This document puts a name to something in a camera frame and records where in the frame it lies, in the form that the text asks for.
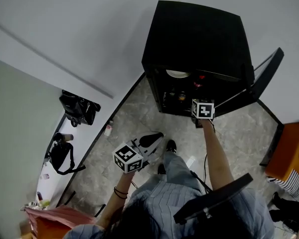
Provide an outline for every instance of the black mini fridge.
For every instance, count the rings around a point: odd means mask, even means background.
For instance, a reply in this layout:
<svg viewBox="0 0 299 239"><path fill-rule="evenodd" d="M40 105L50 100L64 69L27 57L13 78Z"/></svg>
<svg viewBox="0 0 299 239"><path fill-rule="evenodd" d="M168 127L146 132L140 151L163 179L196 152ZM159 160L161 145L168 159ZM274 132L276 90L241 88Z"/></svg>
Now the black mini fridge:
<svg viewBox="0 0 299 239"><path fill-rule="evenodd" d="M190 117L192 99L204 99L217 117L256 102L283 56L278 48L254 68L240 16L159 1L142 65L160 112Z"/></svg>

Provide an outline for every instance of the orange sofa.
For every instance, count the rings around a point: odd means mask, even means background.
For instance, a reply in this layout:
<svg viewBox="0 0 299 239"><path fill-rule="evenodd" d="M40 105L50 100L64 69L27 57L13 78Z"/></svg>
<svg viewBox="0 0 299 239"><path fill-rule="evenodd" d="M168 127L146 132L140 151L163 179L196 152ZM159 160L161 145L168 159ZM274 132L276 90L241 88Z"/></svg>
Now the orange sofa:
<svg viewBox="0 0 299 239"><path fill-rule="evenodd" d="M285 124L265 173L270 177L286 181L292 170L299 174L299 123Z"/></svg>

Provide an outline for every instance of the black backpack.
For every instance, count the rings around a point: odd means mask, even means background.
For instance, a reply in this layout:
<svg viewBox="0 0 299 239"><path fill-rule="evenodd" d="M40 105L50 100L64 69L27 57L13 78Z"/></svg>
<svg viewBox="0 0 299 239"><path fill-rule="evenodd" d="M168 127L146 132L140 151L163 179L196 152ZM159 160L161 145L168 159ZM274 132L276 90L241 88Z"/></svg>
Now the black backpack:
<svg viewBox="0 0 299 239"><path fill-rule="evenodd" d="M70 168L64 172L59 171L59 168L62 166L66 156L70 152ZM73 169L74 159L73 159L73 145L68 142L58 142L54 144L54 147L49 152L50 157L50 163L52 164L54 170L61 175L66 175L68 173L75 173L84 170L86 167L85 165L78 167L76 169Z"/></svg>
<svg viewBox="0 0 299 239"><path fill-rule="evenodd" d="M101 109L99 104L65 90L62 90L62 96L59 100L65 110L66 117L71 121L73 127L81 123L92 125L95 113Z"/></svg>

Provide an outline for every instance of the green wall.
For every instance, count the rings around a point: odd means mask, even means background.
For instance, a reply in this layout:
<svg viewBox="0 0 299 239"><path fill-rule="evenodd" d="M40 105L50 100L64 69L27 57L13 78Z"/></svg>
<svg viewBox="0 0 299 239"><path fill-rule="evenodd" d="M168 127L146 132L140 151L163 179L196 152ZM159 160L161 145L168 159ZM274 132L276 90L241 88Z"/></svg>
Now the green wall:
<svg viewBox="0 0 299 239"><path fill-rule="evenodd" d="M20 237L44 153L62 115L61 90L0 61L0 238Z"/></svg>

